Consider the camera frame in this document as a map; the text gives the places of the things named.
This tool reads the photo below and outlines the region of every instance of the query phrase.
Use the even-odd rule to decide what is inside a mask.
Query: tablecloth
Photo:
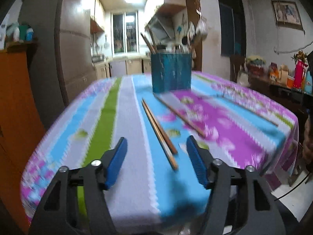
[[[116,184],[104,193],[119,232],[143,232],[203,213],[210,190],[198,183],[189,160],[189,135],[194,135],[214,158],[233,167],[253,165],[267,173],[272,188],[279,186],[282,174],[290,174],[295,163],[296,116],[266,96],[206,73],[194,72],[191,85],[191,91],[170,95],[204,130],[205,139],[153,96],[149,74],[104,79],[90,85],[51,126],[25,167],[21,200],[29,221],[60,166],[82,167],[113,148],[122,136],[128,140],[128,152]],[[178,150],[177,172],[166,159],[141,105],[142,98]],[[83,201],[80,190],[78,196]]]

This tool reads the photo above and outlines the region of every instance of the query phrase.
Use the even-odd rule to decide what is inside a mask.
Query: cable
[[[281,198],[285,197],[286,195],[290,194],[294,189],[296,189],[298,186],[300,186],[300,185],[304,182],[304,180],[306,180],[306,179],[308,178],[308,176],[309,176],[310,174],[311,174],[311,173],[309,172],[309,174],[306,175],[306,177],[305,177],[299,184],[297,184],[294,188],[292,188],[288,193],[285,193],[283,196],[281,196],[281,197],[275,199],[274,201],[278,201],[279,199],[281,199]]]
[[[306,47],[310,46],[312,43],[313,43],[313,41],[312,41],[311,43],[309,43],[308,45],[304,46],[303,48],[299,48],[299,49],[297,49],[297,50],[292,50],[292,51],[277,51],[276,48],[274,47],[274,52],[275,52],[276,54],[278,54],[278,55],[279,55],[279,54],[295,53],[295,52],[298,52],[298,51],[300,51],[300,50],[302,50],[302,49],[305,49]]]

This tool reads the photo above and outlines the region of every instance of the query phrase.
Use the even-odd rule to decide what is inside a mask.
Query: green stripe
[[[198,75],[198,74],[193,74],[193,76],[196,76],[196,77],[198,77],[198,78],[200,78],[200,79],[202,79],[202,80],[205,80],[205,81],[207,81],[207,82],[209,82],[209,83],[216,83],[216,81],[210,80],[210,79],[208,79],[208,78],[206,78],[206,77],[204,77],[204,76],[200,76],[200,75]]]
[[[282,115],[278,114],[278,113],[274,113],[275,116],[280,119],[281,121],[283,121],[286,125],[288,125],[290,127],[290,129],[293,128],[293,124],[291,122],[289,122],[287,119],[285,119]]]
[[[87,152],[82,167],[88,165],[92,160],[99,159],[103,153],[110,149],[111,138],[113,133],[114,120],[116,115],[117,95],[121,85],[121,78],[116,79],[111,87],[108,97],[105,100],[104,107],[101,110],[100,119],[94,131],[94,135],[90,141],[90,146]],[[87,215],[84,190],[82,187],[77,189],[79,211]]]

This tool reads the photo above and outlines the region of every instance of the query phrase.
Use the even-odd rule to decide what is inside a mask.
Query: floor
[[[280,197],[289,192],[293,187],[297,186],[307,175],[307,172],[302,172],[292,187],[289,185],[281,185],[272,194],[275,197]],[[280,201],[294,214],[298,221],[302,219],[313,200],[313,180],[305,184],[303,182],[293,192],[286,195]]]

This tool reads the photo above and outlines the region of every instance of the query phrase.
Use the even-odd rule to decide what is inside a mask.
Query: framed picture
[[[303,30],[299,10],[295,2],[272,0],[276,25]]]

